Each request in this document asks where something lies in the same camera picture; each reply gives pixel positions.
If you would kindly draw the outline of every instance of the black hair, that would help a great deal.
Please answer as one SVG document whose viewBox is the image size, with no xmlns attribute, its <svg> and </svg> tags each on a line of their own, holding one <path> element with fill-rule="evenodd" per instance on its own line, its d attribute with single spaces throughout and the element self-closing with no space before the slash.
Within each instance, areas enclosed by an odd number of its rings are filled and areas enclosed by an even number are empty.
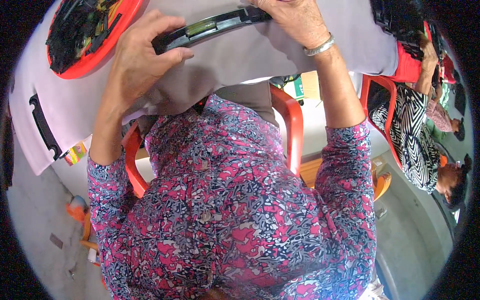
<svg viewBox="0 0 480 300">
<path fill-rule="evenodd" d="M 452 188 L 452 195 L 450 196 L 450 202 L 446 202 L 448 209 L 452 212 L 458 210 L 461 204 L 464 202 L 467 195 L 468 180 L 467 174 L 472 170 L 472 159 L 468 155 L 465 155 L 464 164 L 461 167 L 461 175 L 458 179 L 458 183 Z"/>
<path fill-rule="evenodd" d="M 460 121 L 460 125 L 458 126 L 458 131 L 453 133 L 457 140 L 463 142 L 465 140 L 465 126 L 463 124 L 463 118 Z"/>
</svg>

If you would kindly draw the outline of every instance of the orange chair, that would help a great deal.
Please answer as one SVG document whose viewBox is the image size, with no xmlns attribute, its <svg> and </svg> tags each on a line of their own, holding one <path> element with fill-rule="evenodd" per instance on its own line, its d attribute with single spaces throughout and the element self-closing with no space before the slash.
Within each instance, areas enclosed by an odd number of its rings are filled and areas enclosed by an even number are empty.
<svg viewBox="0 0 480 300">
<path fill-rule="evenodd" d="M 383 86 L 388 90 L 390 93 L 390 105 L 388 107 L 388 115 L 387 115 L 387 121 L 385 123 L 385 132 L 380 130 L 370 119 L 370 116 L 368 114 L 368 108 L 367 108 L 367 103 L 368 103 L 368 92 L 370 90 L 370 83 L 372 81 L 378 83 L 379 85 Z M 388 141 L 388 144 L 390 145 L 390 149 L 392 149 L 392 154 L 393 157 L 395 158 L 396 163 L 402 169 L 402 164 L 400 163 L 400 159 L 398 159 L 398 155 L 396 154 L 396 150 L 393 147 L 392 144 L 392 138 L 390 137 L 390 126 L 392 125 L 392 119 L 393 119 L 393 112 L 395 110 L 395 103 L 396 103 L 396 85 L 395 83 L 386 78 L 385 76 L 369 76 L 369 75 L 363 75 L 363 82 L 362 82 L 362 87 L 361 87 L 361 95 L 360 95 L 360 103 L 362 105 L 363 111 L 365 112 L 365 115 L 368 117 L 368 121 L 370 124 L 372 124 L 383 136 L 385 139 Z"/>
<path fill-rule="evenodd" d="M 303 114 L 300 104 L 279 88 L 270 85 L 272 106 L 283 117 L 287 128 L 287 167 L 297 176 L 300 175 L 301 151 L 303 146 Z M 135 122 L 122 139 L 125 149 L 125 168 L 133 185 L 133 191 L 139 198 L 143 196 L 148 183 L 138 172 L 135 164 L 142 138 L 138 123 Z"/>
</svg>

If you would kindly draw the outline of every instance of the curved black plastic piece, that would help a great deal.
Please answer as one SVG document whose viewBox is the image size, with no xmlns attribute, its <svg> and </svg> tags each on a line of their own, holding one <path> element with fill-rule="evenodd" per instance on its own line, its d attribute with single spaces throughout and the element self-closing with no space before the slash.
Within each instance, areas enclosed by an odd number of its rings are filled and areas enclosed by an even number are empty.
<svg viewBox="0 0 480 300">
<path fill-rule="evenodd" d="M 173 48 L 189 47 L 205 38 L 271 19 L 272 17 L 261 9 L 247 6 L 203 19 L 165 36 L 157 36 L 152 41 L 152 46 L 155 53 L 160 55 Z"/>
<path fill-rule="evenodd" d="M 53 155 L 53 160 L 59 159 L 60 155 L 62 154 L 62 150 L 60 149 L 57 140 L 55 140 L 55 137 L 53 136 L 50 127 L 48 126 L 45 115 L 43 114 L 42 107 L 40 106 L 38 94 L 33 95 L 28 101 L 28 104 L 35 107 L 32 111 L 33 119 L 35 120 L 36 127 L 38 128 L 38 131 L 42 136 L 45 146 L 47 146 L 48 150 L 53 150 L 55 152 L 55 154 Z"/>
</svg>

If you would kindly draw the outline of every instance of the brown pants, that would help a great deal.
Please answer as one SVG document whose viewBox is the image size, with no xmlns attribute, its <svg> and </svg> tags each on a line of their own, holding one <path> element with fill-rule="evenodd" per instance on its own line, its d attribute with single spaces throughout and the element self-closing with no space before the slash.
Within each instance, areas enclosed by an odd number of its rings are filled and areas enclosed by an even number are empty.
<svg viewBox="0 0 480 300">
<path fill-rule="evenodd" d="M 268 81 L 257 84 L 238 84 L 222 87 L 215 92 L 222 99 L 253 109 L 262 119 L 279 127 L 272 108 Z M 137 119 L 142 137 L 150 131 L 158 116 L 144 115 Z"/>
</svg>

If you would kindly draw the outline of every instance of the hand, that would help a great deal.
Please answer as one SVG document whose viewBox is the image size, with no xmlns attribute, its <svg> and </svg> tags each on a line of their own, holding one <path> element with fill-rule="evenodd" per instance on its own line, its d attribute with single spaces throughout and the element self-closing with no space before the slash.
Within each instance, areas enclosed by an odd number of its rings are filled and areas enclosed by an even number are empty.
<svg viewBox="0 0 480 300">
<path fill-rule="evenodd" d="M 423 33 L 420 35 L 420 49 L 423 51 L 422 71 L 433 74 L 437 67 L 438 56 L 432 42 Z"/>
<path fill-rule="evenodd" d="M 315 0 L 249 0 L 269 13 L 293 39 L 313 49 L 326 42 L 330 35 Z"/>
<path fill-rule="evenodd" d="M 156 55 L 152 40 L 165 31 L 185 26 L 181 17 L 152 10 L 138 19 L 119 38 L 104 92 L 103 105 L 124 113 L 166 71 L 193 57 L 188 48 Z"/>
</svg>

